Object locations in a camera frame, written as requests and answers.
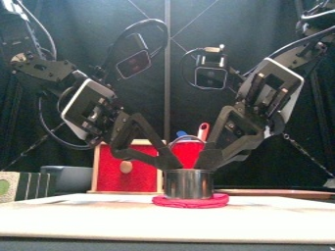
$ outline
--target metal cup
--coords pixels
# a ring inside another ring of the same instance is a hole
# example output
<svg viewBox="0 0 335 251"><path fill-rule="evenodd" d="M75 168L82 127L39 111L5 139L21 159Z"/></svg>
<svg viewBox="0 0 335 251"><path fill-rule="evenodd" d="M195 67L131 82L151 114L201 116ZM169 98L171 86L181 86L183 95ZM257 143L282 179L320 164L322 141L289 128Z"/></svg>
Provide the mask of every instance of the metal cup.
<svg viewBox="0 0 335 251"><path fill-rule="evenodd" d="M213 172L195 169L166 171L165 194L169 199L210 199L214 196Z"/></svg>

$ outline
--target red coaster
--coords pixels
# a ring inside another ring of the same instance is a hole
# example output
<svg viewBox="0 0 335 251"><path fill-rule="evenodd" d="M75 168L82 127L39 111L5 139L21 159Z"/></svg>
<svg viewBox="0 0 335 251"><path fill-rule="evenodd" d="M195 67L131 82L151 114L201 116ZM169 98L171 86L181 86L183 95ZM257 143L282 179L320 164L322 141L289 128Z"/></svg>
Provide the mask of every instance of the red coaster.
<svg viewBox="0 0 335 251"><path fill-rule="evenodd" d="M230 202L230 195L216 193L210 199L167 199L159 195L153 198L153 202L158 206L171 208L222 208Z"/></svg>

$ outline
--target red box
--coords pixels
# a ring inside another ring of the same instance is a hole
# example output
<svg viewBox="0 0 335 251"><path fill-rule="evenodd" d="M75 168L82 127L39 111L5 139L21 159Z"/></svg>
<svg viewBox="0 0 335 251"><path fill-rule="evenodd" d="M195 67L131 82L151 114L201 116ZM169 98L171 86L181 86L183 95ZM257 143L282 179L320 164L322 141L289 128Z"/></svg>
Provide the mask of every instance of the red box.
<svg viewBox="0 0 335 251"><path fill-rule="evenodd" d="M147 139L135 139L131 147L149 155L158 156L158 150ZM162 193L163 172L141 161L125 162L114 158L110 146L101 144L95 151L90 192Z"/></svg>

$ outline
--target cable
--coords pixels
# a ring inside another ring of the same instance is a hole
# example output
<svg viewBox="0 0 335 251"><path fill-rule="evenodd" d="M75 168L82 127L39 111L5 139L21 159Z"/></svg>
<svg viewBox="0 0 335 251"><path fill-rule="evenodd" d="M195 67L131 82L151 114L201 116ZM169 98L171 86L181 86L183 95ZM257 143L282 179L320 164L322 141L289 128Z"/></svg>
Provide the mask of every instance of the cable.
<svg viewBox="0 0 335 251"><path fill-rule="evenodd" d="M169 45L169 28L165 24L163 21L161 20L157 20L157 19L147 19L147 20L143 20L141 22L138 22L137 24L131 25L127 29L123 30L122 34L119 35L119 37L117 38L117 41L114 42L114 44L111 45L111 48L110 48L110 53L109 53L109 56L102 64L102 68L106 70L111 61L113 61L113 58L114 58L114 49L118 48L118 45L122 43L122 40L125 38L127 38L127 36L134 32L134 30L137 30L138 28L143 28L146 26L150 26L150 25L157 25L159 27L159 29L163 31L165 33L165 37L163 37L163 46L159 47L153 53L151 53L151 58L155 58L159 53L166 49L167 45Z"/></svg>
<svg viewBox="0 0 335 251"><path fill-rule="evenodd" d="M37 22L37 24L39 25L41 29L43 30L47 38L49 38L49 41L50 41L50 45L51 45L51 54L53 54L53 57L54 57L54 60L57 60L58 58L58 52L57 52L57 46L55 46L55 42L53 40L53 37L47 31L47 29L45 28L43 24L39 22L39 20L37 19L37 17L34 16L34 14L31 13L31 11L27 9L26 5L23 4L22 1L17 1L18 4L21 5L21 7L25 9L26 13L31 16L31 18L34 19L34 21Z"/></svg>
<svg viewBox="0 0 335 251"><path fill-rule="evenodd" d="M312 41L316 40L321 40L326 35L332 34L335 31L335 26L328 28L326 30L321 31L320 33L305 37L304 39L290 43L289 45L286 45L285 47L282 47L280 50L277 50L268 58L276 59L281 54L286 53L288 51L290 51L292 49L308 44ZM245 73L245 76L249 76L253 71L257 69L257 67L254 67L248 73Z"/></svg>
<svg viewBox="0 0 335 251"><path fill-rule="evenodd" d="M45 121L45 118L43 118L43 113L42 113L42 96L39 96L38 98L38 117L39 117L39 121L41 121L41 124L42 124L42 127L45 128L47 134L55 139L55 141L58 143L61 143L63 146L66 146L67 148L70 149L74 149L74 150L81 150L81 151L85 151L85 150L91 150L94 147L90 146L90 145L75 145L67 141L65 141L62 138L59 138L57 136L57 134L51 131L51 129L49 128L47 124L46 124L46 121Z"/></svg>

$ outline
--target metal pole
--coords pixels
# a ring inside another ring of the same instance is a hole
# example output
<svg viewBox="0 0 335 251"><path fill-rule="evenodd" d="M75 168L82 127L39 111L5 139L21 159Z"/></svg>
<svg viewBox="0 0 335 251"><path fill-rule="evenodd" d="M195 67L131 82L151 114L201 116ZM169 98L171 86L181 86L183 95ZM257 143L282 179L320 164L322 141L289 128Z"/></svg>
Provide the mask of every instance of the metal pole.
<svg viewBox="0 0 335 251"><path fill-rule="evenodd" d="M167 24L167 31L169 31L169 42L167 42L167 49L166 49L166 88L165 88L165 139L167 143L170 143L170 10L171 10L171 3L170 0L166 0L166 24Z"/></svg>

